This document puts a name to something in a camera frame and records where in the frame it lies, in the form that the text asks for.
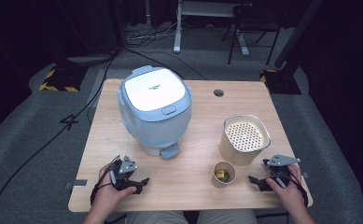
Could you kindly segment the black chair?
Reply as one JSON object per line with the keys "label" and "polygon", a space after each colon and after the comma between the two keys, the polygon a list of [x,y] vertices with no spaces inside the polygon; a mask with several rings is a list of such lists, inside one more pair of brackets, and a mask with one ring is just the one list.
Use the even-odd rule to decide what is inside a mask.
{"label": "black chair", "polygon": [[[242,34],[260,34],[260,37],[254,44],[239,44],[239,47],[257,47],[269,48],[270,52],[266,63],[269,63],[272,53],[281,31],[281,26],[276,20],[273,12],[262,4],[243,2],[232,9],[232,23],[228,26],[222,41],[228,34],[231,34],[230,53],[228,63],[231,62],[233,48],[236,46],[235,41]],[[260,45],[258,42],[267,33],[274,33],[273,41],[270,45]]]}

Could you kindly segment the person's leg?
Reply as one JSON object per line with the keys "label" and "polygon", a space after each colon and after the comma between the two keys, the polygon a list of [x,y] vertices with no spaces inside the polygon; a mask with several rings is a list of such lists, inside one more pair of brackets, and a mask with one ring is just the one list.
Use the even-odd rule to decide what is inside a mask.
{"label": "person's leg", "polygon": [[258,224],[251,209],[219,209],[200,212],[197,224]]}
{"label": "person's leg", "polygon": [[181,211],[131,212],[127,224],[188,224]]}

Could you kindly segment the black slanted pole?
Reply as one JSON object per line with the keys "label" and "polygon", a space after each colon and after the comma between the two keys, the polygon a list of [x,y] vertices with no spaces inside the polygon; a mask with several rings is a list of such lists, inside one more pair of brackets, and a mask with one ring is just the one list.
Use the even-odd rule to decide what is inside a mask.
{"label": "black slanted pole", "polygon": [[314,14],[319,9],[322,2],[323,0],[313,0],[312,3],[307,7],[306,11],[300,19],[298,26],[295,28],[293,34],[288,39],[279,56],[275,60],[274,66],[276,68],[282,68],[284,63],[288,63],[292,50],[297,46],[297,43],[300,40],[303,32],[308,27],[309,23],[314,17]]}

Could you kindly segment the beige perforated strainer container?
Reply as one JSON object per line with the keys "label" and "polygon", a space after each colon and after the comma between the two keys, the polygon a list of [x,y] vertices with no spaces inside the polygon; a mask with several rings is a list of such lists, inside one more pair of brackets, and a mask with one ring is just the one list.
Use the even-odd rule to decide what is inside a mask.
{"label": "beige perforated strainer container", "polygon": [[254,115],[237,115],[224,120],[219,152],[225,161],[245,166],[271,144],[263,122]]}

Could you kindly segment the small brown paper cup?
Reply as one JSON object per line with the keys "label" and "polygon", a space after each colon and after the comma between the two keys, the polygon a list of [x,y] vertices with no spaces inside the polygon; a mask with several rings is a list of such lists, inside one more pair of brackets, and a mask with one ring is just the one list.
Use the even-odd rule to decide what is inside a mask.
{"label": "small brown paper cup", "polygon": [[[222,182],[218,181],[215,177],[216,170],[228,171],[230,173],[231,181],[229,183],[222,183]],[[231,183],[233,183],[235,179],[236,179],[236,169],[231,163],[229,163],[227,161],[220,161],[214,166],[213,172],[212,172],[212,183],[216,188],[223,189],[223,188],[227,187],[228,185],[230,185]]]}

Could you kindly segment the black floor marking tape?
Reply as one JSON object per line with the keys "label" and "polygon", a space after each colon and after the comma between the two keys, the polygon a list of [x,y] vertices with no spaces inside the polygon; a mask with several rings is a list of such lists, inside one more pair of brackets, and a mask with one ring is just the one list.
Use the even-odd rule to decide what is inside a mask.
{"label": "black floor marking tape", "polygon": [[61,119],[60,123],[65,124],[66,130],[70,131],[72,126],[74,124],[77,124],[77,116],[74,114],[71,114],[71,115],[67,116],[66,118]]}

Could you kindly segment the light blue rice cooker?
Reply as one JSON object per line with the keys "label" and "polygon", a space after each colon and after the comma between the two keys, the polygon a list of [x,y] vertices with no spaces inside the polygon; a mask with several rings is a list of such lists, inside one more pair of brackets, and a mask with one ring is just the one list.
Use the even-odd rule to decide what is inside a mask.
{"label": "light blue rice cooker", "polygon": [[192,93],[175,72],[151,65],[133,70],[119,86],[118,101],[125,128],[146,154],[170,160],[180,152]]}

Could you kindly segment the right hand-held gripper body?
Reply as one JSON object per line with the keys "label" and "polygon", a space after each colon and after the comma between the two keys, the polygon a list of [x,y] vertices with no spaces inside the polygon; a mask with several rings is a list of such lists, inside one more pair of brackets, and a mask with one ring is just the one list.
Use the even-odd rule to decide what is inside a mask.
{"label": "right hand-held gripper body", "polygon": [[267,165],[272,175],[272,179],[277,182],[281,188],[286,188],[290,182],[290,164],[299,163],[300,159],[288,156],[274,154],[270,158],[270,164]]}

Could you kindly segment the person's right hand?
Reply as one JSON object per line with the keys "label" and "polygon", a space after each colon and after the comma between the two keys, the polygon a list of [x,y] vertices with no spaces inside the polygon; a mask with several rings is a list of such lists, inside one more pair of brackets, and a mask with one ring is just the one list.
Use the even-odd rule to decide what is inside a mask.
{"label": "person's right hand", "polygon": [[279,196],[282,206],[287,212],[292,215],[301,215],[307,211],[304,205],[304,198],[298,188],[298,184],[301,181],[300,168],[296,164],[290,164],[288,166],[290,170],[290,183],[287,187],[280,187],[276,181],[271,178],[267,178],[267,184],[273,189],[273,191]]}

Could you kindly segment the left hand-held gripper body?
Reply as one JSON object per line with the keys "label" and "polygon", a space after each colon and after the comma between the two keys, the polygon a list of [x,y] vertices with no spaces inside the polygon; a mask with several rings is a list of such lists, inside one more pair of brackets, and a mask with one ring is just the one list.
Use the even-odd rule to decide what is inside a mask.
{"label": "left hand-held gripper body", "polygon": [[116,190],[123,190],[128,187],[140,188],[140,183],[132,181],[129,177],[137,169],[137,165],[128,156],[123,159],[117,156],[109,165],[109,173],[112,185]]}

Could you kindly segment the black hazard-striped stand base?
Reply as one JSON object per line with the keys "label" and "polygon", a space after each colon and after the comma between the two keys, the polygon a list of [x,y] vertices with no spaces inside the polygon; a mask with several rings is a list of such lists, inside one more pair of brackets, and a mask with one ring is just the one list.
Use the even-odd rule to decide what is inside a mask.
{"label": "black hazard-striped stand base", "polygon": [[79,65],[70,65],[68,67],[53,65],[39,89],[41,91],[80,91],[87,71],[87,67]]}
{"label": "black hazard-striped stand base", "polygon": [[265,84],[270,94],[301,94],[296,79],[285,75],[280,70],[262,70],[259,72],[259,79]]}

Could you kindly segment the person's left hand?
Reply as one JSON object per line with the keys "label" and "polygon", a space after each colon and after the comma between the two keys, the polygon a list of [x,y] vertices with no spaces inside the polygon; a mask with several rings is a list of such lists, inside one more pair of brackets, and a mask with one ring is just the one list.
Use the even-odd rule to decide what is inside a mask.
{"label": "person's left hand", "polygon": [[136,187],[116,190],[112,185],[110,174],[107,172],[108,167],[109,165],[105,165],[100,170],[102,183],[99,185],[90,210],[90,214],[95,218],[106,219],[116,210],[122,200],[136,192]]}

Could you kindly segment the person's left leg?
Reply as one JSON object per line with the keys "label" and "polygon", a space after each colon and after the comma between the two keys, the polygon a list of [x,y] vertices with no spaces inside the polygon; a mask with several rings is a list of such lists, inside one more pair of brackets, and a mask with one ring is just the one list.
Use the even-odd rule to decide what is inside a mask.
{"label": "person's left leg", "polygon": [[131,212],[127,224],[188,224],[181,211]]}

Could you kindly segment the white desk frame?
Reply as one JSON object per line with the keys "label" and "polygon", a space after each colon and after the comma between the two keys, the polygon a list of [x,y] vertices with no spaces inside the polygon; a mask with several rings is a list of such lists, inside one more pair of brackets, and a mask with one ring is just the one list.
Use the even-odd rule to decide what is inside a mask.
{"label": "white desk frame", "polygon": [[176,10],[176,30],[174,53],[181,51],[182,19],[184,16],[203,16],[216,18],[231,18],[235,3],[216,3],[206,1],[178,0]]}

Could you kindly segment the person's right leg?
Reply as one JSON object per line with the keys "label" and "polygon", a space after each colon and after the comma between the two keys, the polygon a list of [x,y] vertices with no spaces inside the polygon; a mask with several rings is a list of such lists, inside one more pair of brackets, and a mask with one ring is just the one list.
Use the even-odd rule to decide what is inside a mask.
{"label": "person's right leg", "polygon": [[251,209],[219,209],[200,212],[197,224],[258,224]]}

